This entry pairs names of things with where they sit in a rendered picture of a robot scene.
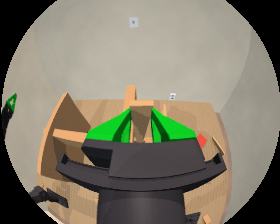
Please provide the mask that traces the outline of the red flat block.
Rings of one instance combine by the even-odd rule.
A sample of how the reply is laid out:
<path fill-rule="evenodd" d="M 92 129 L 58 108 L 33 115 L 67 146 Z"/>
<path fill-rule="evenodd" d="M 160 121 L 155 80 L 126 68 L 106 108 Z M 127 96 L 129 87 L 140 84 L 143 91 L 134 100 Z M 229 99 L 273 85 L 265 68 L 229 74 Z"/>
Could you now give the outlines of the red flat block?
<path fill-rule="evenodd" d="M 202 134 L 199 134 L 197 138 L 198 138 L 199 145 L 202 148 L 204 144 L 207 142 L 207 139 Z"/>

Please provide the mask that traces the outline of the orange rectangular block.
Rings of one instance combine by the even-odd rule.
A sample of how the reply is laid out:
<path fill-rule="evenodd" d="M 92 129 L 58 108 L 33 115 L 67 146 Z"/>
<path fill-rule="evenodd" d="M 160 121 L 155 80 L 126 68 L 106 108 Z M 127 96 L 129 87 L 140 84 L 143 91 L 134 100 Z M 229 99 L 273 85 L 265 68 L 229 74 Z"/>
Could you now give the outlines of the orange rectangular block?
<path fill-rule="evenodd" d="M 206 214 L 205 216 L 203 216 L 203 221 L 204 221 L 205 224 L 208 224 L 209 222 L 211 222 L 211 220 L 210 220 L 208 214 Z"/>

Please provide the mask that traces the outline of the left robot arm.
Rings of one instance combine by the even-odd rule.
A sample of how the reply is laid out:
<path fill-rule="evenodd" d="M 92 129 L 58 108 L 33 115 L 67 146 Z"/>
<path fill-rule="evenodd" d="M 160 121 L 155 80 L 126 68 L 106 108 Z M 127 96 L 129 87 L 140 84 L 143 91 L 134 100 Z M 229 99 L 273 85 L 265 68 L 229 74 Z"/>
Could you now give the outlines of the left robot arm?
<path fill-rule="evenodd" d="M 3 107 L 3 110 L 1 112 L 3 124 L 5 122 L 6 115 L 7 115 L 7 112 Z M 2 124 L 2 129 L 3 129 L 4 140 L 5 140 L 7 130 L 6 130 L 5 126 L 3 126 L 3 124 Z M 36 204 L 43 202 L 43 201 L 46 202 L 48 200 L 50 202 L 59 203 L 60 205 L 64 206 L 65 208 L 69 208 L 66 198 L 58 195 L 57 193 L 53 192 L 49 188 L 46 188 L 46 189 L 47 189 L 47 192 L 40 186 L 36 186 L 28 194 L 31 196 L 31 198 L 35 201 Z M 49 192 L 52 194 L 50 194 Z"/>

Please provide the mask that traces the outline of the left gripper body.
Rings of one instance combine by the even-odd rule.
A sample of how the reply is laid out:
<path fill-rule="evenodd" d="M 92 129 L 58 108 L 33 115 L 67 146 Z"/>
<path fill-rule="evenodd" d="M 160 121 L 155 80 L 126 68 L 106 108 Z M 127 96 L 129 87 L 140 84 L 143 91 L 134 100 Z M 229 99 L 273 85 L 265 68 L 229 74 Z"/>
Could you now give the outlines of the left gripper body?
<path fill-rule="evenodd" d="M 9 109 L 8 109 L 8 108 Z M 5 106 L 4 106 L 4 109 L 6 110 L 6 112 L 7 112 L 7 115 L 6 115 L 6 118 L 5 118 L 5 122 L 4 122 L 4 124 L 3 124 L 3 126 L 5 126 L 5 128 L 7 129 L 7 126 L 8 126 L 8 123 L 9 123 L 9 120 L 12 118 L 12 115 L 13 115 L 13 111 L 11 110 L 11 108 L 9 107 L 9 105 L 7 105 L 7 103 L 5 103 Z M 8 111 L 9 112 L 8 112 Z"/>

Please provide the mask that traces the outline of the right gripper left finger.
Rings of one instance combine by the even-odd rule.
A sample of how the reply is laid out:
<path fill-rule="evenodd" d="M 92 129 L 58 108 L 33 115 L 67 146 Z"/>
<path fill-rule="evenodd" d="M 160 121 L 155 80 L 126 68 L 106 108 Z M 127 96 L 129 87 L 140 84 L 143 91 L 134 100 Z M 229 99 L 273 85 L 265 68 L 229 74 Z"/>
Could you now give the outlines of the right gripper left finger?
<path fill-rule="evenodd" d="M 85 139 L 130 143 L 131 123 L 131 109 L 128 108 L 120 115 L 88 131 Z"/>

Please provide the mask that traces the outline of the brown wooden board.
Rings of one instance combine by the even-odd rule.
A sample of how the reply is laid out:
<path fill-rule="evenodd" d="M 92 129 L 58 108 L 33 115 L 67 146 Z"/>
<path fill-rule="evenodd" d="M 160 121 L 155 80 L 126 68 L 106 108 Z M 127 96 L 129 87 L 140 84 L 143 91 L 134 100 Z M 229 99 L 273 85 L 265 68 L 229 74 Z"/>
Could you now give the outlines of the brown wooden board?
<path fill-rule="evenodd" d="M 58 164 L 61 153 L 65 153 L 69 159 L 83 163 L 84 152 L 81 148 L 63 144 L 55 137 L 55 129 L 87 133 L 91 125 L 81 114 L 68 93 L 64 93 L 56 105 L 48 125 L 46 127 L 38 158 L 37 172 L 45 177 L 75 183 L 58 171 Z"/>
<path fill-rule="evenodd" d="M 132 100 L 137 100 L 136 95 L 136 85 L 127 86 L 126 89 L 126 95 L 125 95 L 125 101 L 124 101 L 124 108 L 123 111 L 126 110 L 129 107 L 129 102 Z M 131 140 L 130 143 L 134 143 L 134 130 L 133 130 L 133 124 L 131 123 Z"/>

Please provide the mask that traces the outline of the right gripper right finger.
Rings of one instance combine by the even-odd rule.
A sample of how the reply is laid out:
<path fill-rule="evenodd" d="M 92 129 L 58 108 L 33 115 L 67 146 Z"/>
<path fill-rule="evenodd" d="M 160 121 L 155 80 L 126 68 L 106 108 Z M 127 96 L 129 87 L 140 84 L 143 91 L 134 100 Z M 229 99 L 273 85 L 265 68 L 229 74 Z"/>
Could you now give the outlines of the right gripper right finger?
<path fill-rule="evenodd" d="M 151 132 L 152 142 L 198 140 L 193 130 L 164 116 L 155 108 L 151 111 Z M 162 141 L 160 135 L 162 136 Z"/>

